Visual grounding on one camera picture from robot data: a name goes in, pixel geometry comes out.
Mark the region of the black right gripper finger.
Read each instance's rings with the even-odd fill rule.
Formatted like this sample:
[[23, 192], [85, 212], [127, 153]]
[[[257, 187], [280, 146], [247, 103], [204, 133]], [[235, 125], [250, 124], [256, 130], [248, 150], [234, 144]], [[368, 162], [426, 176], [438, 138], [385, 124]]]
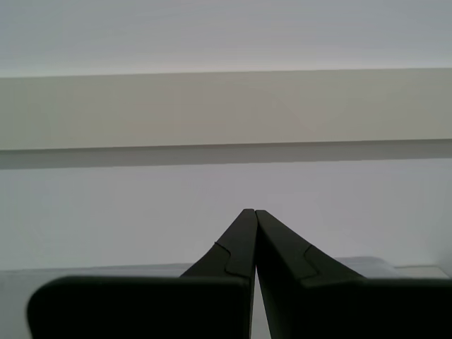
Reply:
[[34, 292], [34, 338], [249, 338], [257, 216], [243, 210], [177, 278], [69, 276]]
[[256, 269], [272, 338], [450, 338], [451, 281], [366, 278], [265, 210]]

